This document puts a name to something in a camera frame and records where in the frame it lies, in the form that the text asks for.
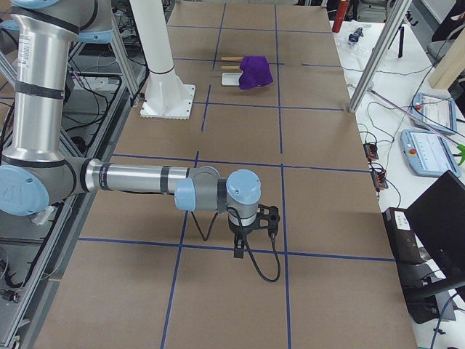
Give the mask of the purple microfibre towel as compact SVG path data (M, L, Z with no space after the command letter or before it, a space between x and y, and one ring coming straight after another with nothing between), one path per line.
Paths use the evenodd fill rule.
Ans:
M265 56L244 56L240 69L242 70L239 78L240 89L263 87L273 82L270 65Z

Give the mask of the white towel rack stand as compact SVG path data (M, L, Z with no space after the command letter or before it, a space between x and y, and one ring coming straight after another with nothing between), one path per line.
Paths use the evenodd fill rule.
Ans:
M220 61L222 62L221 71L222 79L221 84L224 87L238 87L239 78L242 76L243 71L240 69L242 63L242 56L222 56Z

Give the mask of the orange black connector block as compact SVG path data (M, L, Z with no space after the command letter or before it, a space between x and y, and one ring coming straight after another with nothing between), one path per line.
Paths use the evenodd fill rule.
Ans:
M363 149L368 162L372 162L379 159L377 143L364 143Z

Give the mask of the black monitor on stand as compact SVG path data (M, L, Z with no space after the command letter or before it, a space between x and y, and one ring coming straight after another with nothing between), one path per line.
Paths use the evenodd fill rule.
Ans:
M448 170L383 220L408 312L417 324L439 318L450 290L464 297L464 184Z

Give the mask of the blue teach pendant near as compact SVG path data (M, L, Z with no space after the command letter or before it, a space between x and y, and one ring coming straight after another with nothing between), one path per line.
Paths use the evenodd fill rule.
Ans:
M400 134L403 153L413 172L422 177L440 177L447 171L461 176L447 142L435 133L404 129Z

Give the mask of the blue teach pendant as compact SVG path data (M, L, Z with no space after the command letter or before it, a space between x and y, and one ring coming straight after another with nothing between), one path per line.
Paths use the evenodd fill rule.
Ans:
M413 98L411 113L430 127L447 135L457 130L456 104L452 98L417 93Z
M440 177L447 171L461 176L447 142L435 133L404 129L400 134L403 153L413 172L422 177Z

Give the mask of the crumpled clear plastic wrap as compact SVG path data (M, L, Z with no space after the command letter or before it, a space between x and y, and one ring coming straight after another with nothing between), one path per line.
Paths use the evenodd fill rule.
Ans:
M369 57L371 49L363 37L370 27L369 23L343 22L340 31L333 34L336 46L356 58Z

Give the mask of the folded dark blue umbrella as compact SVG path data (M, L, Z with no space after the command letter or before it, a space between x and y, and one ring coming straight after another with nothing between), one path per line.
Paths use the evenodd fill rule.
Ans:
M348 43L351 45L355 45L356 43L359 42L361 37L364 37L363 28L359 27L348 36Z

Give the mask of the blue teach pendant far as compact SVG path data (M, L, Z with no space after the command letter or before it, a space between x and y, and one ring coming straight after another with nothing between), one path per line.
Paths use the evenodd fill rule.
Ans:
M456 104L452 98L417 93L413 98L411 113L430 127L447 135L457 130Z

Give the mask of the red cylinder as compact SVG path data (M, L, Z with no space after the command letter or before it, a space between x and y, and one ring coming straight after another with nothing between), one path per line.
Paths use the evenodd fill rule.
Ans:
M344 22L344 18L346 17L349 5L350 5L349 0L341 0L339 2L336 15L333 20L333 26L332 26L333 33L338 33L341 30L341 26L342 26L342 23Z

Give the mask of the aluminium frame post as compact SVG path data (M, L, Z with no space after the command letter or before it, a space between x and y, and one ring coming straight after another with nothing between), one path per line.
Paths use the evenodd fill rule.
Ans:
M355 87L355 91L348 105L348 111L350 113L355 113L361 104L365 93L368 91L368 85L372 82L382 57L388 50L389 44L395 37L395 33L403 21L405 13L411 5L411 2L412 0L402 0L395 2L393 9L384 24L379 39L372 50L371 56L368 59L368 63L363 71L363 74L360 77L357 86Z

